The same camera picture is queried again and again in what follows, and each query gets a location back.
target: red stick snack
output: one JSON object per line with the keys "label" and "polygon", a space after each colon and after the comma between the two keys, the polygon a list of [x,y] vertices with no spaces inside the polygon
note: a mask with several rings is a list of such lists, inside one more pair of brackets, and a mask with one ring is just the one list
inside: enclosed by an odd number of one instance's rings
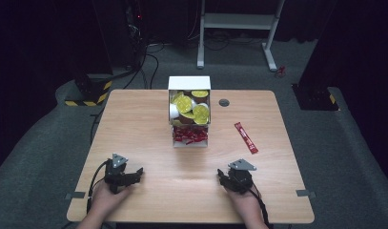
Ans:
{"label": "red stick snack", "polygon": [[238,132],[243,137],[245,143],[248,146],[248,149],[250,149],[251,154],[255,154],[258,152],[258,149],[254,145],[254,143],[250,140],[250,137],[247,135],[247,133],[244,131],[244,128],[241,126],[241,123],[237,122],[235,124],[235,127],[237,128]]}

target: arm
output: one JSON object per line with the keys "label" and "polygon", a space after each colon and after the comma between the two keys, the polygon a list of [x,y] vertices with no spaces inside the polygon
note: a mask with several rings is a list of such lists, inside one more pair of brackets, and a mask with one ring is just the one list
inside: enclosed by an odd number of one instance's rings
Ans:
{"label": "arm", "polygon": [[247,229],[268,229],[262,217],[262,211],[258,200],[250,192],[241,195],[225,188],[233,206],[243,219]]}
{"label": "arm", "polygon": [[99,181],[92,193],[92,207],[90,212],[78,224],[77,229],[101,228],[105,218],[116,209],[132,191],[132,186],[126,187],[118,194],[110,191],[110,185]]}

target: dark background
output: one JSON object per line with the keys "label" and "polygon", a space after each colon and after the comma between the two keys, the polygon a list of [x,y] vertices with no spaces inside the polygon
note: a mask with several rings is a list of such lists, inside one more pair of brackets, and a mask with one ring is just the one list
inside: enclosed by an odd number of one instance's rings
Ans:
{"label": "dark background", "polygon": [[[67,16],[60,14],[57,6],[65,7],[65,3],[0,1],[0,165],[21,136],[56,106],[55,90],[73,79],[66,64],[71,56],[63,52],[63,44],[72,47],[69,51],[78,59],[84,55],[91,57],[78,49],[81,47],[74,38],[80,37],[78,32],[85,33],[73,30],[69,36],[71,43],[58,40],[65,28],[61,27],[65,20],[58,20]],[[97,29],[98,16],[93,7],[84,4],[81,6],[89,20],[80,28],[90,29],[89,39],[100,40],[94,47],[96,58],[111,63],[109,51],[103,48],[106,39]],[[336,1],[287,1],[275,39],[306,42],[321,38],[304,73],[311,75],[310,87],[341,89],[371,152],[388,177],[388,1],[344,0],[335,5]],[[273,13],[275,6],[276,1],[255,0],[207,3],[209,11],[218,12]],[[193,27],[195,8],[193,0],[170,0],[167,5],[153,0],[143,15],[148,33],[185,45],[188,41],[184,37]],[[89,66],[88,62],[77,64]],[[100,71],[81,69],[85,73]]]}

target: white metal stand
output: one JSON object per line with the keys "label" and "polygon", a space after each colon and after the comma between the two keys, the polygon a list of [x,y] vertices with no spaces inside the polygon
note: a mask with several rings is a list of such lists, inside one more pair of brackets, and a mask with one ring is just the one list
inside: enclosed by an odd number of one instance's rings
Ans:
{"label": "white metal stand", "polygon": [[267,43],[262,43],[262,50],[268,62],[268,67],[272,72],[277,70],[274,58],[271,53],[271,44],[274,40],[277,23],[282,12],[285,0],[279,0],[276,13],[274,15],[257,14],[231,14],[231,13],[205,13],[205,0],[202,0],[202,10],[200,17],[200,36],[197,52],[197,67],[205,67],[205,49],[203,44],[205,28],[221,29],[244,29],[270,31]]}

